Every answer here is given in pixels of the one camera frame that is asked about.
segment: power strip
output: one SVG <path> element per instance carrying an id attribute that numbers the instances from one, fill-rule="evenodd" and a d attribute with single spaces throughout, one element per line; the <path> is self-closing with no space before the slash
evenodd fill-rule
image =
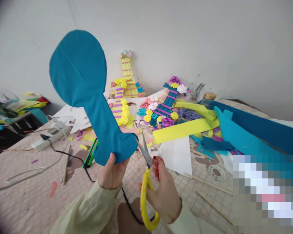
<path id="1" fill-rule="evenodd" d="M 65 134 L 69 133 L 72 130 L 72 128 L 70 126 L 66 126 L 62 122 L 61 122 L 61 125 L 64 127 Z M 58 140 L 59 138 L 63 137 L 64 133 L 63 133 L 62 127 L 59 124 L 55 124 L 55 127 L 52 129 L 49 129 L 48 133 L 45 135 L 50 137 L 49 140 L 53 143 L 56 140 Z M 36 141 L 35 143 L 33 143 L 32 147 L 36 151 L 41 151 L 50 145 L 50 141 L 44 140 L 41 138 L 38 141 Z"/>

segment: paper guitar craft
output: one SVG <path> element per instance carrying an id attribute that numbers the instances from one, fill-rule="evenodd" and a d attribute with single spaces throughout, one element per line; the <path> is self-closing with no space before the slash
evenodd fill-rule
<path id="1" fill-rule="evenodd" d="M 64 102 L 84 107 L 100 144 L 95 160 L 105 165 L 111 152 L 116 163 L 129 158 L 137 149 L 134 133 L 122 133 L 103 96 L 106 60 L 97 39 L 89 32 L 69 32 L 53 52 L 49 73 L 53 87 Z"/>

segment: yellow scissors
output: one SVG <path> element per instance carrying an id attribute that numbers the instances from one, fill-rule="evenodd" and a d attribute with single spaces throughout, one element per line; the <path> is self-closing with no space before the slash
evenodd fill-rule
<path id="1" fill-rule="evenodd" d="M 144 156 L 144 158 L 146 159 L 146 172 L 143 174 L 143 180 L 142 180 L 142 186 L 141 186 L 141 198 L 140 198 L 140 210 L 141 210 L 141 215 L 142 215 L 142 219 L 144 222 L 145 227 L 149 230 L 149 231 L 154 231 L 157 229 L 159 223 L 160 223 L 160 216 L 159 214 L 156 212 L 155 213 L 155 218 L 153 221 L 150 221 L 149 216 L 147 214 L 147 187 L 149 189 L 151 189 L 153 191 L 153 187 L 151 184 L 151 174 L 150 174 L 150 168 L 153 165 L 153 159 L 152 157 L 149 155 L 149 152 L 147 150 L 147 144 L 146 144 L 146 140 L 144 138 L 144 134 L 142 132 L 142 137 L 143 137 L 143 144 L 144 144 L 144 148 L 143 146 L 139 143 L 139 141 L 136 138 L 136 141 L 139 145 L 139 148 Z"/>

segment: light green sleeve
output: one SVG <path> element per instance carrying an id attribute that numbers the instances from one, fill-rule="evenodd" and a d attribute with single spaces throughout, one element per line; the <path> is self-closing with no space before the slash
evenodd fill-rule
<path id="1" fill-rule="evenodd" d="M 172 224 L 168 224 L 168 227 L 174 234 L 223 234 L 209 223 L 195 217 L 184 201 L 179 217 Z"/>
<path id="2" fill-rule="evenodd" d="M 106 190 L 95 182 L 86 195 L 75 199 L 61 214 L 50 234 L 99 234 L 111 217 L 121 186 Z"/>

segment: hand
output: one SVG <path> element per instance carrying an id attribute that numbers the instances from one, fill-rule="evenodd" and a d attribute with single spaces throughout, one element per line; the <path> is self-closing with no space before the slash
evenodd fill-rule
<path id="1" fill-rule="evenodd" d="M 99 185 L 104 189 L 113 190 L 120 186 L 130 158 L 114 165 L 115 160 L 115 154 L 111 153 L 106 165 L 102 168 L 99 175 Z"/>
<path id="2" fill-rule="evenodd" d="M 167 171 L 165 164 L 157 160 L 159 164 L 159 174 L 153 164 L 151 170 L 160 185 L 156 191 L 147 188 L 146 199 L 168 224 L 173 223 L 180 215 L 182 209 L 181 199 L 178 195 L 173 176 Z"/>

